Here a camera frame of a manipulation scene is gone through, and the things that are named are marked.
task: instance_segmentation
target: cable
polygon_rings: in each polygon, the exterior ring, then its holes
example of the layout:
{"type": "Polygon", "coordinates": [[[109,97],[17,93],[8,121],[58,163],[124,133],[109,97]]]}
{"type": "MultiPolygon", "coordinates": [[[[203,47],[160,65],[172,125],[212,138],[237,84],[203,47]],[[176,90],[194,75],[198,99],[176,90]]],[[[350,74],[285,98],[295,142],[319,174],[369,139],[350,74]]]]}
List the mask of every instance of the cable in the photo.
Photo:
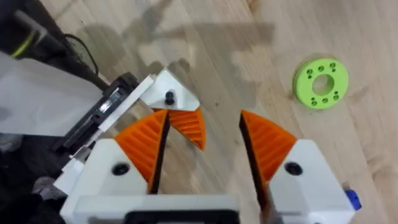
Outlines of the cable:
{"type": "Polygon", "coordinates": [[[91,62],[94,65],[94,73],[95,75],[98,75],[98,73],[100,72],[97,63],[94,60],[94,57],[92,56],[91,52],[88,50],[88,47],[86,46],[86,44],[77,36],[73,35],[73,34],[64,34],[63,35],[66,39],[73,39],[75,41],[77,41],[79,44],[81,44],[83,46],[83,48],[86,50],[88,56],[90,57],[91,62]]]}

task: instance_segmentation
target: wooden surface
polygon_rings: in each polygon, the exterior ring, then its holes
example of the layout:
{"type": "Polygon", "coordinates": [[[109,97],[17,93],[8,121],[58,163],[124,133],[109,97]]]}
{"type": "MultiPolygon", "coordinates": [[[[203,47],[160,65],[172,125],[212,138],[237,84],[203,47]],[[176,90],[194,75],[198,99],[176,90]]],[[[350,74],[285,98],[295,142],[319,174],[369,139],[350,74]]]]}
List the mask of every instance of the wooden surface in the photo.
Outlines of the wooden surface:
{"type": "Polygon", "coordinates": [[[131,71],[142,80],[169,67],[200,99],[206,150],[171,130],[163,192],[233,194],[243,223],[258,223],[238,129],[246,109],[318,143],[338,180],[359,193],[353,223],[398,223],[398,1],[43,2],[87,43],[106,78],[131,71]],[[347,95],[325,111],[292,94],[296,66],[316,54],[333,55],[350,74],[347,95]]]}

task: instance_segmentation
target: orange gripper pad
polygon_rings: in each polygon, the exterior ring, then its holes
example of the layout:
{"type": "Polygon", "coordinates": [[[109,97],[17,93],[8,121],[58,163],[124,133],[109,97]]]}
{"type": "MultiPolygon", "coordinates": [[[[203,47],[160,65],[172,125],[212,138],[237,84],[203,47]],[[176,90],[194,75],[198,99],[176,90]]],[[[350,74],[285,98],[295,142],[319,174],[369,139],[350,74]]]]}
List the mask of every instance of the orange gripper pad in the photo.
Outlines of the orange gripper pad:
{"type": "Polygon", "coordinates": [[[169,129],[168,111],[160,110],[140,119],[115,137],[116,142],[147,181],[150,194],[156,194],[159,189],[169,129]]]}
{"type": "Polygon", "coordinates": [[[257,199],[264,211],[268,208],[268,183],[296,138],[272,121],[245,110],[241,112],[239,128],[248,152],[257,199]]]}
{"type": "Polygon", "coordinates": [[[200,150],[205,149],[205,120],[200,108],[195,111],[169,111],[170,124],[200,150]]]}

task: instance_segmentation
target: green washer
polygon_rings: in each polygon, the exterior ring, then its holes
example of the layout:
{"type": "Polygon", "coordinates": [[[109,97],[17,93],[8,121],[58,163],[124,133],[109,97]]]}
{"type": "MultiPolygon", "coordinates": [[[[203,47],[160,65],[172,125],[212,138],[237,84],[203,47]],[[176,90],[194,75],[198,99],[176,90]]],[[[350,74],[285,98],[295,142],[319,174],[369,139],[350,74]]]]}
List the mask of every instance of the green washer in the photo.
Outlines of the green washer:
{"type": "Polygon", "coordinates": [[[319,58],[306,62],[294,76],[293,91],[298,100],[311,109],[327,109],[339,102],[348,88],[345,66],[333,58],[319,58]],[[324,76],[327,82],[321,90],[313,91],[315,79],[324,76]]]}

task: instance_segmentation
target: bolt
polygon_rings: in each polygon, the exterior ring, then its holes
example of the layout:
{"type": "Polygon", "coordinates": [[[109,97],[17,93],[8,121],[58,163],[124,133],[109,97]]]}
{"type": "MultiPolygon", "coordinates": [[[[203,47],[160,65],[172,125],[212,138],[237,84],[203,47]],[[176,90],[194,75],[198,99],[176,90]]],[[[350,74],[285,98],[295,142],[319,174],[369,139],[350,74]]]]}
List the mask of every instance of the bolt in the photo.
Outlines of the bolt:
{"type": "Polygon", "coordinates": [[[164,103],[166,104],[166,105],[169,105],[169,106],[172,106],[172,105],[174,105],[174,103],[175,103],[175,100],[174,100],[174,93],[172,92],[172,91],[168,91],[167,93],[166,93],[166,100],[164,101],[164,103]]]}
{"type": "Polygon", "coordinates": [[[113,175],[124,175],[130,170],[130,165],[125,162],[120,162],[113,166],[112,174],[113,175]]]}
{"type": "Polygon", "coordinates": [[[301,168],[300,165],[298,165],[295,162],[288,162],[285,164],[285,170],[290,174],[290,175],[301,175],[303,174],[303,169],[301,168]]]}

